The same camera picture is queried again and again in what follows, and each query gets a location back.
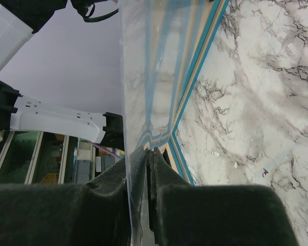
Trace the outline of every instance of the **white marble countertop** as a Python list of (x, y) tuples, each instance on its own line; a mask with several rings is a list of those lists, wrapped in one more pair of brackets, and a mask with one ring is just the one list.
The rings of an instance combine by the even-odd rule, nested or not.
[(197, 185), (262, 184), (308, 246), (308, 0), (231, 0), (179, 122)]

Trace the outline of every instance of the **black bracket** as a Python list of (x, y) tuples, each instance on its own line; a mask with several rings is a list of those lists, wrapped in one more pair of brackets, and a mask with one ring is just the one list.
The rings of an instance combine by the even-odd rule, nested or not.
[(124, 151), (123, 117), (108, 112), (103, 115), (106, 117), (106, 126), (103, 127), (105, 135), (100, 145)]
[(37, 33), (67, 0), (0, 0), (0, 4)]
[(17, 112), (14, 108), (20, 92), (0, 81), (0, 131), (10, 129), (10, 116)]

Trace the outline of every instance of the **white panel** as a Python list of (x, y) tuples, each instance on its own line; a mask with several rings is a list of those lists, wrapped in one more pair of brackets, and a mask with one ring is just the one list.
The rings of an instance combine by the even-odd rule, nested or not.
[(78, 160), (91, 160), (91, 150), (78, 149)]
[(0, 71), (33, 36), (32, 29), (0, 5)]
[(91, 146), (92, 145), (90, 145), (90, 143), (88, 143), (88, 142), (80, 141), (79, 149), (81, 149), (81, 150), (90, 150)]
[(11, 115), (10, 122), (10, 128), (15, 131), (44, 131), (96, 143), (105, 135), (106, 118), (100, 113), (48, 105), (27, 96), (19, 97), (15, 107), (18, 111)]

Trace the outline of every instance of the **blue edge trim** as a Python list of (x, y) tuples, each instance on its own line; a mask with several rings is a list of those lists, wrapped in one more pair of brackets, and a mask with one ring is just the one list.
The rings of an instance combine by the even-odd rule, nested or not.
[[(209, 42), (208, 42), (208, 45), (207, 45), (207, 47), (205, 48), (204, 55), (203, 55), (203, 57), (202, 57), (202, 59), (201, 59), (201, 61), (200, 61), (200, 64), (199, 64), (199, 67), (198, 67), (198, 69), (197, 69), (197, 71), (196, 71), (194, 80), (191, 82), (190, 90), (189, 90), (188, 93), (187, 93), (186, 100), (185, 100), (185, 102), (184, 102), (183, 105), (179, 105), (179, 107), (181, 106), (182, 108), (181, 108), (180, 114), (178, 115), (176, 124), (175, 124), (175, 126), (174, 126), (174, 128), (173, 128), (173, 130), (172, 130), (172, 133), (171, 133), (172, 139), (173, 139), (173, 141), (174, 141), (175, 144), (176, 144), (177, 150), (175, 150), (175, 148), (174, 148), (174, 146), (173, 146), (173, 144), (172, 144), (172, 142), (171, 142), (171, 139), (169, 139), (169, 141), (168, 141), (168, 144), (169, 144), (169, 146), (170, 146), (172, 156), (173, 156), (173, 158), (174, 158), (174, 160), (175, 160), (175, 163), (176, 163), (176, 166), (177, 166), (177, 170), (178, 170), (179, 175), (180, 175), (181, 177), (185, 178), (184, 175), (183, 175), (183, 173), (182, 173), (181, 166), (180, 166), (180, 165), (182, 164), (183, 167), (184, 167), (184, 169), (186, 170), (186, 174), (187, 174), (187, 176), (188, 176), (188, 179), (189, 179), (189, 181), (190, 181), (190, 184), (193, 185), (193, 186), (195, 185), (194, 180), (193, 180), (193, 178), (192, 178), (192, 176), (191, 176), (191, 174), (190, 174), (190, 171), (189, 171), (189, 169), (188, 169), (188, 167), (187, 167), (186, 160), (185, 160), (184, 155), (183, 155), (183, 153), (182, 153), (182, 151), (181, 151), (181, 149), (180, 149), (180, 146), (179, 146), (179, 144), (178, 144), (178, 141), (177, 141), (177, 138), (176, 138), (176, 134), (175, 134), (175, 133), (176, 133), (178, 124), (179, 124), (179, 122), (180, 122), (180, 120), (181, 120), (181, 117), (182, 117), (182, 115), (183, 115), (183, 113), (184, 113), (185, 107), (186, 107), (186, 105), (187, 105), (187, 103), (188, 103), (188, 100), (189, 100), (189, 98), (190, 98), (191, 92), (193, 91), (194, 85), (195, 85), (195, 83), (196, 83), (196, 81), (197, 81), (198, 75), (199, 75), (199, 73), (200, 73), (200, 71), (201, 71), (201, 69), (202, 69), (202, 66), (203, 66), (203, 63), (204, 63), (204, 61), (205, 61), (205, 59), (206, 59), (207, 53), (208, 53), (208, 51), (209, 51), (209, 48), (210, 48), (210, 46), (211, 46), (211, 44), (212, 44), (212, 42), (213, 42), (213, 40), (214, 40), (214, 37), (215, 37), (215, 35), (216, 35), (216, 33), (217, 33), (218, 27), (219, 27), (219, 25), (220, 25), (220, 23), (221, 23), (221, 19), (222, 19), (224, 13), (225, 13), (225, 10), (226, 10), (226, 8), (227, 8), (228, 2), (229, 2), (229, 0), (227, 0), (227, 1), (224, 3), (224, 6), (222, 7), (222, 11), (221, 11), (220, 16), (219, 16), (219, 18), (218, 18), (217, 24), (216, 24), (216, 26), (214, 27), (213, 34), (212, 34), (212, 36), (211, 36), (211, 38), (210, 38), (210, 40), (209, 40)], [(217, 7), (218, 7), (218, 3), (217, 3), (216, 6), (213, 7), (213, 8), (215, 8), (215, 12), (216, 12), (216, 10), (217, 10)], [(211, 25), (211, 22), (212, 22), (213, 17), (214, 17), (214, 15), (211, 16), (211, 14), (210, 14), (210, 16), (209, 16), (209, 18), (208, 18), (208, 23), (209, 23), (209, 25), (208, 25), (208, 23), (207, 23), (205, 29), (203, 30), (203, 33), (208, 33), (208, 30), (209, 30), (209, 28), (210, 28), (210, 25)], [(200, 42), (199, 42), (199, 44), (198, 44), (198, 46), (197, 46), (196, 52), (195, 52), (195, 54), (194, 54), (194, 57), (197, 57), (197, 56), (199, 55), (199, 52), (200, 52), (201, 49), (202, 49), (202, 46), (203, 46), (203, 43), (204, 43), (205, 38), (206, 38), (206, 35), (202, 35), (202, 36), (201, 36), (201, 39), (200, 39)], [(194, 69), (195, 63), (196, 63), (196, 60), (194, 60), (194, 61), (192, 62), (192, 64), (190, 65), (190, 66), (192, 67), (192, 70)], [(178, 158), (177, 158), (177, 155), (176, 155), (176, 151), (177, 151), (178, 154), (180, 155), (181, 162), (182, 162), (181, 164), (180, 164), (179, 161), (178, 161)]]

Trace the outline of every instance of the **white ceiling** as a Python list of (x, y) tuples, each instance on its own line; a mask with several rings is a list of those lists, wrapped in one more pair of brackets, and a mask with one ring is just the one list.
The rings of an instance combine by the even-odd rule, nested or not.
[[(96, 4), (94, 16), (117, 8)], [(68, 2), (5, 66), (0, 79), (38, 100), (90, 112), (122, 113), (120, 16), (85, 23)]]

